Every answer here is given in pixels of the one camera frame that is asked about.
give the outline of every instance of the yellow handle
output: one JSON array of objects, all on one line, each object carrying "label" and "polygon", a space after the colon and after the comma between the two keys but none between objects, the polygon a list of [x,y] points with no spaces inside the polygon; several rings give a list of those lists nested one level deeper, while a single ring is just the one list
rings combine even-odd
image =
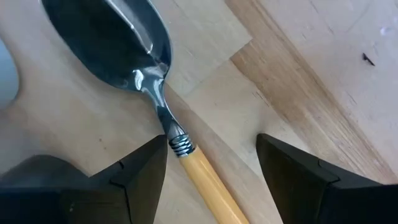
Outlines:
[{"label": "yellow handle", "polygon": [[199,147],[180,162],[218,223],[249,223]]}]

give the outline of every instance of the black plastic piece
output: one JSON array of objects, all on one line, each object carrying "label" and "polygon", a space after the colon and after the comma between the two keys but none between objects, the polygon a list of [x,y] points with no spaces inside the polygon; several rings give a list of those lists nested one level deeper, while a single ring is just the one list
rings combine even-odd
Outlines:
[{"label": "black plastic piece", "polygon": [[285,224],[398,223],[398,185],[382,185],[267,134],[257,136],[262,173]]},{"label": "black plastic piece", "polygon": [[153,223],[166,161],[164,135],[90,178],[31,157],[0,179],[0,223]]}]

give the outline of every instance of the coiled metal band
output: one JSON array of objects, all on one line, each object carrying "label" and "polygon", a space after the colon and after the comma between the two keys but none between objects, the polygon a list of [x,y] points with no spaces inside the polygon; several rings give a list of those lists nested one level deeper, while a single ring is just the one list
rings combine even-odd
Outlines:
[{"label": "coiled metal band", "polygon": [[195,150],[195,146],[193,146],[193,143],[187,134],[171,139],[169,141],[169,145],[177,157],[185,157]]}]

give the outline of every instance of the wooden surface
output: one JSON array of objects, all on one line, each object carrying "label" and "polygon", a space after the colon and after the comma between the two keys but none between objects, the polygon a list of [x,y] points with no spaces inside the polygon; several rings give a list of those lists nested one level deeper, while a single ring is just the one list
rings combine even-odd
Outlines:
[{"label": "wooden surface", "polygon": [[[250,223],[282,223],[257,161],[259,132],[398,182],[395,1],[154,4],[175,51],[170,107]],[[0,1],[0,36],[21,76],[0,114],[0,172],[46,153],[91,175],[162,133],[150,102],[97,80],[38,1]],[[215,223],[171,152],[155,223]]]},{"label": "wooden surface", "polygon": [[249,224],[199,146],[179,160],[218,223]]}]

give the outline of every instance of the wooden table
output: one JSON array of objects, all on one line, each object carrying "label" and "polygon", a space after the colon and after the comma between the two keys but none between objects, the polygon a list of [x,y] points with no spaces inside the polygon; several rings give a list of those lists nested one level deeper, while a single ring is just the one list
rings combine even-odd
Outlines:
[{"label": "wooden table", "polygon": [[[251,223],[282,223],[257,161],[260,132],[398,182],[393,0],[153,2],[175,51],[170,107]],[[0,36],[21,79],[0,114],[0,172],[45,153],[92,175],[162,133],[150,102],[96,79],[39,1],[0,1]],[[155,222],[215,222],[171,152]]]}]

